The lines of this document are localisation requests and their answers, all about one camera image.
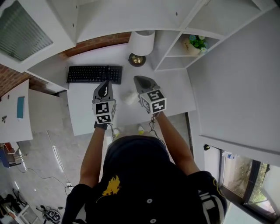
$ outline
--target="glass pane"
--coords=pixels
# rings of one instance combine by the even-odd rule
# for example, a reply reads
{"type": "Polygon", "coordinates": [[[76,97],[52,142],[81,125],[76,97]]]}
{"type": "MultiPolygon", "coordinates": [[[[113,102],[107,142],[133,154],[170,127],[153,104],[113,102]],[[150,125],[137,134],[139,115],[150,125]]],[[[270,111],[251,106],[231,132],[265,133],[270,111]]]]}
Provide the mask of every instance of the glass pane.
{"type": "Polygon", "coordinates": [[[52,43],[18,1],[3,11],[0,17],[0,50],[7,55],[23,61],[52,43]]]}
{"type": "Polygon", "coordinates": [[[257,205],[267,211],[267,215],[276,218],[276,211],[279,213],[279,180],[280,168],[261,163],[258,177],[249,200],[249,205],[257,205]]]}
{"type": "Polygon", "coordinates": [[[243,198],[250,177],[252,159],[232,156],[228,152],[224,152],[223,156],[225,156],[223,185],[243,198]]]}

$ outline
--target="black window frame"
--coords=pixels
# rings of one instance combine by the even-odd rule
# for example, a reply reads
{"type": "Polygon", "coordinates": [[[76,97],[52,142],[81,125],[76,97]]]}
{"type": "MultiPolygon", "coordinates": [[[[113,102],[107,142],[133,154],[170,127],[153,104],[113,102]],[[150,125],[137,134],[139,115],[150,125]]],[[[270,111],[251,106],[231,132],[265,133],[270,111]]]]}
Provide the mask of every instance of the black window frame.
{"type": "Polygon", "coordinates": [[[264,224],[276,224],[280,223],[280,217],[277,219],[273,219],[269,216],[269,212],[265,209],[257,206],[257,205],[250,205],[248,204],[251,194],[254,190],[256,180],[259,174],[259,168],[261,162],[252,160],[252,168],[249,175],[249,182],[247,184],[245,193],[243,197],[238,196],[231,190],[229,190],[226,186],[223,185],[224,180],[224,166],[226,158],[223,157],[224,150],[217,148],[220,151],[220,158],[219,158],[219,176],[218,176],[218,183],[220,185],[220,189],[222,190],[223,194],[225,195],[226,199],[228,199],[231,203],[236,205],[238,208],[246,212],[248,215],[252,216],[256,220],[264,224]]]}

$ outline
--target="table lamp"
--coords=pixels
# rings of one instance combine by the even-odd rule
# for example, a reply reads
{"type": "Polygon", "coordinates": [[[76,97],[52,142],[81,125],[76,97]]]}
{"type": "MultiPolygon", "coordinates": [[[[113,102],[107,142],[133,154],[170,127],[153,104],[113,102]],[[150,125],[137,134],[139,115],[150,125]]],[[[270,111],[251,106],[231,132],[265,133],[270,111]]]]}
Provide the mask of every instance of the table lamp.
{"type": "Polygon", "coordinates": [[[154,48],[154,34],[155,30],[131,32],[128,47],[132,54],[128,61],[132,66],[140,67],[145,64],[145,56],[150,54],[154,48]]]}

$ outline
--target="white lampshade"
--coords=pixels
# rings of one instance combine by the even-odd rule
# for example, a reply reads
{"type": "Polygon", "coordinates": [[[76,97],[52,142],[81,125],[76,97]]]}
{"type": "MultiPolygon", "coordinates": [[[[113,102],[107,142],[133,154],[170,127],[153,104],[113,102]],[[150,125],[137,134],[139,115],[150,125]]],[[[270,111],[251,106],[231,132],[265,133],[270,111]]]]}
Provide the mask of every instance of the white lampshade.
{"type": "Polygon", "coordinates": [[[137,56],[146,56],[154,48],[154,30],[133,31],[128,42],[131,53],[137,56]]]}

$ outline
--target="electrical outlet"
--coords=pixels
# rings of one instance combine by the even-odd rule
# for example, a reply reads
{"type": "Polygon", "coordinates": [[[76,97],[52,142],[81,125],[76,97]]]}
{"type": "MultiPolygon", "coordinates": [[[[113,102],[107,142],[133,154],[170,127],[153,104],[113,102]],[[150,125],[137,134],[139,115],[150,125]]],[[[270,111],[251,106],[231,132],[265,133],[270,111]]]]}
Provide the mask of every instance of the electrical outlet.
{"type": "Polygon", "coordinates": [[[71,191],[73,190],[73,188],[74,188],[74,187],[72,186],[72,184],[69,182],[69,183],[67,183],[66,185],[67,185],[69,191],[71,192],[71,191]]]}

